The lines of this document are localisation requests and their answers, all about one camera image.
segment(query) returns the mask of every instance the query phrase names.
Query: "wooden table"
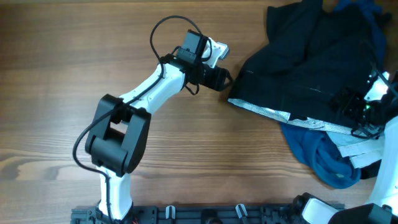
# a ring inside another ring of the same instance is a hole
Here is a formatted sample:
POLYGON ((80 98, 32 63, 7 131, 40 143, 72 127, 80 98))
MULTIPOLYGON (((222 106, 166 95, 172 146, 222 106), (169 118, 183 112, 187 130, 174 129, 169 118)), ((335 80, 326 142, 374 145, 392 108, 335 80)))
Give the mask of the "wooden table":
MULTIPOLYGON (((75 165, 72 146, 103 95, 119 96, 152 74, 149 34, 157 21, 187 16, 227 43, 231 53, 220 65, 236 76, 267 44, 267 6, 290 2, 1 6, 0 223, 68 223, 72 208, 98 202, 99 176, 75 165)), ((398 12, 393 0, 384 4, 398 12)), ((182 20, 162 24, 159 54, 180 45, 189 28, 182 20)), ((391 52, 395 37, 389 34, 391 52)), ((395 59, 389 55, 389 68, 395 59)), ((227 95, 184 90, 152 117, 146 153, 131 174, 135 205, 285 203, 304 192, 347 207, 365 202, 374 179, 331 189, 296 160, 278 123, 228 104, 227 95)), ((90 165, 82 145, 78 155, 90 165)))

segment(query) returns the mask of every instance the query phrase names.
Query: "dark blue fabric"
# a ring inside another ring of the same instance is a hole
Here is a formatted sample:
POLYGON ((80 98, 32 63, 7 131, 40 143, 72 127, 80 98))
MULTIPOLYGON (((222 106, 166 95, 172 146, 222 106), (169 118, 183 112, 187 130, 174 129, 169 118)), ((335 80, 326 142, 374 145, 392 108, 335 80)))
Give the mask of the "dark blue fabric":
POLYGON ((348 157, 342 158, 325 132, 285 123, 280 125, 294 156, 310 166, 324 183, 336 189, 345 189, 359 181, 361 170, 354 169, 348 157))
POLYGON ((383 67, 387 49, 387 39, 374 18, 374 14, 382 14, 382 7, 376 5, 373 0, 358 0, 356 2, 352 2, 351 0, 340 0, 338 5, 335 7, 335 11, 340 11, 350 4, 356 4, 371 25, 373 44, 376 47, 377 61, 379 62, 379 65, 383 67))

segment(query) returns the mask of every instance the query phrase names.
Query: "black mounting base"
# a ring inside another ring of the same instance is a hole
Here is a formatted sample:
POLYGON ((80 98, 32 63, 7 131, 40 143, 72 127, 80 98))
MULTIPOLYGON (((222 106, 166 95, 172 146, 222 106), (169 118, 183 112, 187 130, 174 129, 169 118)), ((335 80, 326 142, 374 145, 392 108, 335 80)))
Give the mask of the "black mounting base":
MULTIPOLYGON (((344 209, 344 205, 333 205, 336 209, 344 209)), ((301 217, 290 214, 290 204, 269 204, 263 206, 247 206, 248 213, 245 222, 239 219, 235 207, 176 207, 175 219, 166 219, 166 208, 155 206, 132 208, 135 215, 133 221, 128 224, 206 224, 203 221, 204 210, 214 210, 223 224, 288 224, 307 223, 301 217)), ((96 217, 96 208, 73 209, 71 224, 103 224, 96 217)))

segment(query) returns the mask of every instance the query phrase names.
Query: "blue cloth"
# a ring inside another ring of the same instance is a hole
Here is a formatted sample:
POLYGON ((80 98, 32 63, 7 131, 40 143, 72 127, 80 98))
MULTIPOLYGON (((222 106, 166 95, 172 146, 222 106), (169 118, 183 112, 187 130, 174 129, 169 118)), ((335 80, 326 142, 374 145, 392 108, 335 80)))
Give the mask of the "blue cloth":
POLYGON ((383 67, 387 49, 387 39, 374 18, 374 13, 377 15, 382 14, 382 7, 376 5, 374 0, 358 0, 356 2, 352 2, 351 0, 340 0, 338 5, 335 7, 335 11, 340 11, 350 4, 356 4, 362 10, 363 15, 372 27, 372 38, 373 44, 376 47, 377 61, 379 62, 379 65, 383 67))
POLYGON ((280 125, 294 156, 310 166, 324 183, 336 189, 345 189, 359 181, 361 170, 354 169, 348 157, 342 158, 325 132, 285 123, 280 125))

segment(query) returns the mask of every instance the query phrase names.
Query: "clothing pile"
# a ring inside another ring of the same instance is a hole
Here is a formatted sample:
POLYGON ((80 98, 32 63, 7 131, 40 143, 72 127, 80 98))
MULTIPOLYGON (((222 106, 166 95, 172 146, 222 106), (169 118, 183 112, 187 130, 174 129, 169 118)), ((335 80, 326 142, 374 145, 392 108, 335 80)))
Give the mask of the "clothing pile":
POLYGON ((280 121, 297 159, 343 189, 377 175, 390 118, 380 111, 398 115, 372 103, 394 101, 383 81, 391 15, 373 0, 341 0, 331 13, 322 4, 268 7, 269 44, 245 62, 228 101, 280 121))

